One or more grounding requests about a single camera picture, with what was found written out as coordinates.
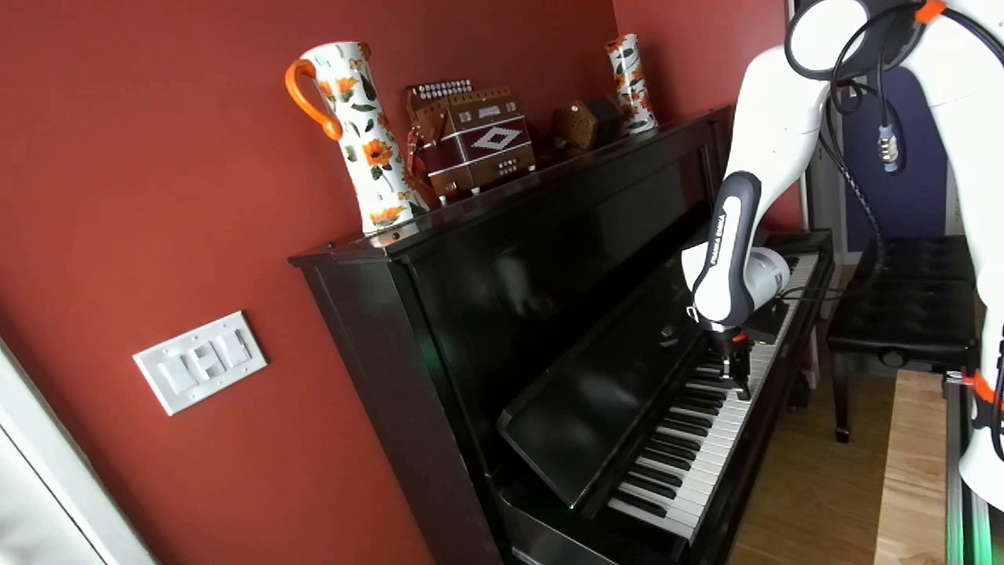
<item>upright piano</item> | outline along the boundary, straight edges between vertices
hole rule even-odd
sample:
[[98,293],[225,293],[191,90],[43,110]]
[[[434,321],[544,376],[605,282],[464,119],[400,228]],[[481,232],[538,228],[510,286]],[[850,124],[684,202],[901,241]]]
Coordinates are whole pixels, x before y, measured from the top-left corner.
[[725,561],[831,275],[750,323],[750,399],[686,318],[731,110],[291,257],[440,565]]

